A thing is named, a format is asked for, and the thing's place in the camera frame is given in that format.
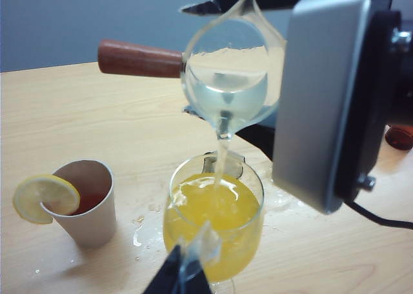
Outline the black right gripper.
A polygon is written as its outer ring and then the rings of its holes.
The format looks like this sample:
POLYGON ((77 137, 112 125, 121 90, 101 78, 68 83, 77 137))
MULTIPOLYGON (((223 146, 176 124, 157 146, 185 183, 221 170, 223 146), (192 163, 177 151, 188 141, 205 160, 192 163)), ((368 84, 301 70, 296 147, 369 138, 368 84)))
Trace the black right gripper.
POLYGON ((386 10, 385 72, 388 76, 385 122, 412 126, 412 21, 386 10))

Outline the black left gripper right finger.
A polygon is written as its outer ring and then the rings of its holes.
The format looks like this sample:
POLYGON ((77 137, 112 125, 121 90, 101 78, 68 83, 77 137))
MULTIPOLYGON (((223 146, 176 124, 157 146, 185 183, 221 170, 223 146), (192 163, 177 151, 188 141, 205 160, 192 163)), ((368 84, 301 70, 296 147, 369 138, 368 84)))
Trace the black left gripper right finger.
POLYGON ((183 293, 211 294, 210 285, 198 260, 189 262, 183 269, 183 293))

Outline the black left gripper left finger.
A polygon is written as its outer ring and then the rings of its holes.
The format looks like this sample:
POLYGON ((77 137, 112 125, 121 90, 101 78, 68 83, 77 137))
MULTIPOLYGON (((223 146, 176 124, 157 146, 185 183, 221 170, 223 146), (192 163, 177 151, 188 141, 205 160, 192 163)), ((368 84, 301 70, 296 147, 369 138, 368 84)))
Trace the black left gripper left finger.
POLYGON ((179 293, 179 269, 181 266, 181 246, 175 245, 146 288, 147 293, 179 293))

